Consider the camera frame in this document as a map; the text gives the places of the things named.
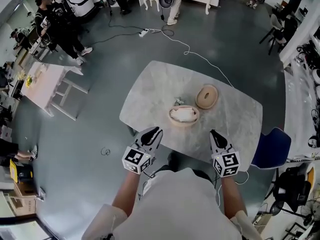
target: cardboard box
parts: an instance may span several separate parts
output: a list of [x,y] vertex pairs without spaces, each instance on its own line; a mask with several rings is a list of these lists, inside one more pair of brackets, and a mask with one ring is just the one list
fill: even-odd
[[14,183],[14,190],[9,192],[9,204],[16,216],[30,215],[36,213],[35,188],[27,183]]

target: fan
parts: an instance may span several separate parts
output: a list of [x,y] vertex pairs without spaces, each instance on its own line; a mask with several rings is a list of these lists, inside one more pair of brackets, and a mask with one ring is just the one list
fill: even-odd
[[304,218],[304,226],[308,226],[312,222],[320,221],[320,202],[317,200],[309,200],[305,203],[304,206],[301,206],[301,214],[295,213],[287,209],[283,209],[284,204],[284,201],[275,201],[270,209],[270,213],[272,214],[272,216],[277,215],[282,210],[286,213]]

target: white shirt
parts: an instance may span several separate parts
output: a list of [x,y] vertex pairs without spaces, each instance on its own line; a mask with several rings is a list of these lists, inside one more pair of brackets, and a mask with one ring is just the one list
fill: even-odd
[[212,183],[190,168],[158,172],[129,217],[104,204],[82,240],[108,234],[115,240],[261,240],[243,211],[231,220],[221,213]]

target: wooden lid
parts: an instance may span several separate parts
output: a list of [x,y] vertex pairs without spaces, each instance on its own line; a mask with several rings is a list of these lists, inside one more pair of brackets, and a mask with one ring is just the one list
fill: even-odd
[[218,100],[218,90],[211,84],[203,86],[195,98],[196,105],[204,110],[210,109]]

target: white sneaker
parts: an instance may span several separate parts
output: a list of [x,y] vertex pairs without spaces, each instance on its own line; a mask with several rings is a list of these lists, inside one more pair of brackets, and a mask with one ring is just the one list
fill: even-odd
[[171,19],[171,20],[168,20],[167,25],[171,26],[171,25],[177,24],[177,22],[178,22],[177,19]]
[[81,57],[76,58],[75,61],[78,64],[78,66],[81,66],[84,63]]
[[83,49],[83,51],[80,53],[80,55],[81,55],[81,56],[84,56],[84,55],[86,55],[86,54],[89,54],[89,53],[92,52],[92,50],[93,50],[93,48],[91,48],[91,47],[84,47],[84,49]]
[[33,159],[36,159],[37,158],[37,156],[38,156],[38,146],[37,145],[35,145],[34,146],[34,148],[33,148],[33,150],[31,151],[31,153],[33,154]]

